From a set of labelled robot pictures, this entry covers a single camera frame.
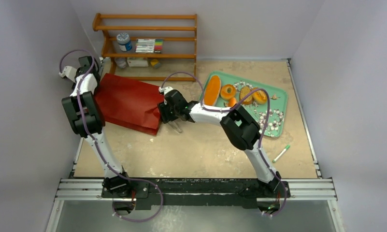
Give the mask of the red paper bag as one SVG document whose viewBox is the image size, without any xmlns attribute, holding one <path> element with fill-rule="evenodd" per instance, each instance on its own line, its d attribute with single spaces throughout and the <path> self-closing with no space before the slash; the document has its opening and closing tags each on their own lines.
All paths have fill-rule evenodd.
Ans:
<svg viewBox="0 0 387 232">
<path fill-rule="evenodd" d="M 150 135 L 159 130 L 158 86 L 106 73 L 95 100 L 107 122 Z"/>
</svg>

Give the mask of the fake brown bread slice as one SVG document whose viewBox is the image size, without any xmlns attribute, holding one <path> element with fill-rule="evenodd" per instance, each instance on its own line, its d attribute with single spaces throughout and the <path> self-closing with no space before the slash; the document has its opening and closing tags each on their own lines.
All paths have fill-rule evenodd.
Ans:
<svg viewBox="0 0 387 232">
<path fill-rule="evenodd" d="M 250 105 L 253 103 L 253 97 L 250 94 L 247 98 L 246 96 L 251 92 L 251 89 L 248 86 L 244 86 L 241 88 L 239 93 L 239 100 L 242 102 L 243 105 Z"/>
</svg>

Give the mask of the green floral tray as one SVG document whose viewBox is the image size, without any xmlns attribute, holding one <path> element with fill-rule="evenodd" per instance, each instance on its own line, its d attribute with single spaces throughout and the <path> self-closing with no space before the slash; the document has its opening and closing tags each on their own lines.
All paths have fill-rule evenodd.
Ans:
<svg viewBox="0 0 387 232">
<path fill-rule="evenodd" d="M 269 110 L 267 109 L 267 104 L 257 104 L 256 102 L 253 102 L 250 105 L 243 105 L 243 107 L 260 124 L 261 129 L 265 123 L 268 123 L 264 132 L 265 136 L 279 137 L 282 134 L 288 100 L 288 95 L 285 90 L 219 71 L 213 71 L 209 74 L 207 80 L 203 83 L 204 88 L 207 87 L 207 84 L 213 75 L 218 75 L 220 77 L 221 86 L 231 84 L 236 87 L 237 92 L 235 98 L 237 100 L 239 100 L 240 90 L 244 86 L 248 86 L 250 89 L 262 88 L 266 90 L 270 97 Z"/>
</svg>

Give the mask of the fake golden bagel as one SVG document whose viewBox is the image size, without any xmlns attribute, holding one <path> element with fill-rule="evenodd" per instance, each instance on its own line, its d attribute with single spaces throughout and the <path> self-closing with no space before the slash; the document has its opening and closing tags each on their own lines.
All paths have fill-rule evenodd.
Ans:
<svg viewBox="0 0 387 232">
<path fill-rule="evenodd" d="M 257 104 L 266 104 L 268 100 L 266 93 L 262 90 L 253 92 L 252 97 Z"/>
</svg>

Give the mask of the fake orange doughnut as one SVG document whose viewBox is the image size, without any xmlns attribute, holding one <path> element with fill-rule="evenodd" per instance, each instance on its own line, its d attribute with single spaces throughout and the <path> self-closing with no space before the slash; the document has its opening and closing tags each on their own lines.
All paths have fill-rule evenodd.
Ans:
<svg viewBox="0 0 387 232">
<path fill-rule="evenodd" d="M 237 92 L 237 89 L 235 86 L 233 86 L 231 84 L 226 84 L 220 90 L 220 97 L 223 100 L 228 101 L 231 98 L 235 97 L 236 92 Z"/>
</svg>

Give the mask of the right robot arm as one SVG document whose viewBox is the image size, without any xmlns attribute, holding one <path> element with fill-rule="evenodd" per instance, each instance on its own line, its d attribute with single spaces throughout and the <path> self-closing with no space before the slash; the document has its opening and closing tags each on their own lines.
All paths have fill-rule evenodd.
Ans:
<svg viewBox="0 0 387 232">
<path fill-rule="evenodd" d="M 255 170 L 260 192 L 264 196 L 271 197 L 277 191 L 286 189 L 262 148 L 259 124 L 240 104 L 233 108 L 205 107 L 199 101 L 187 102 L 183 95 L 172 87 L 160 87 L 158 90 L 164 96 L 164 101 L 158 104 L 164 123 L 180 119 L 221 126 L 230 143 L 246 154 Z"/>
</svg>

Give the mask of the black metal tongs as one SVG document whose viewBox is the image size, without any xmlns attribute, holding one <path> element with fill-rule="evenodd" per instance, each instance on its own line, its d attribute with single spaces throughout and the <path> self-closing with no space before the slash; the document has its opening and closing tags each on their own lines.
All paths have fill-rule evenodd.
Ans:
<svg viewBox="0 0 387 232">
<path fill-rule="evenodd" d="M 169 125 L 177 132 L 177 133 L 182 133 L 183 130 L 179 126 L 179 124 L 176 121 L 171 121 L 169 122 Z"/>
</svg>

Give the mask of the fake small sesame roll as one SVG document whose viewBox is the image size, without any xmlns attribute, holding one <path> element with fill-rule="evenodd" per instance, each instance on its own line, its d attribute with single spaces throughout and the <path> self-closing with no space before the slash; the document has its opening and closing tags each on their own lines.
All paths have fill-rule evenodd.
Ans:
<svg viewBox="0 0 387 232">
<path fill-rule="evenodd" d="M 229 99 L 229 101 L 228 101 L 227 107 L 232 108 L 232 107 L 234 107 L 237 103 L 238 103 L 238 101 L 237 101 L 236 98 L 231 98 L 231 99 Z"/>
</svg>

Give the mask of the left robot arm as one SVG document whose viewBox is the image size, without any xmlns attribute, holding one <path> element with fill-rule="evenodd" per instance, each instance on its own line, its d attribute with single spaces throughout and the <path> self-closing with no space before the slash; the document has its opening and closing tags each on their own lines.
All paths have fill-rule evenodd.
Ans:
<svg viewBox="0 0 387 232">
<path fill-rule="evenodd" d="M 78 61 L 80 68 L 66 66 L 60 72 L 61 77 L 74 83 L 72 94 L 61 100 L 63 109 L 73 132 L 88 142 L 103 168 L 102 193 L 128 197 L 132 184 L 107 141 L 105 120 L 94 98 L 100 82 L 98 62 L 92 56 L 80 57 Z"/>
</svg>

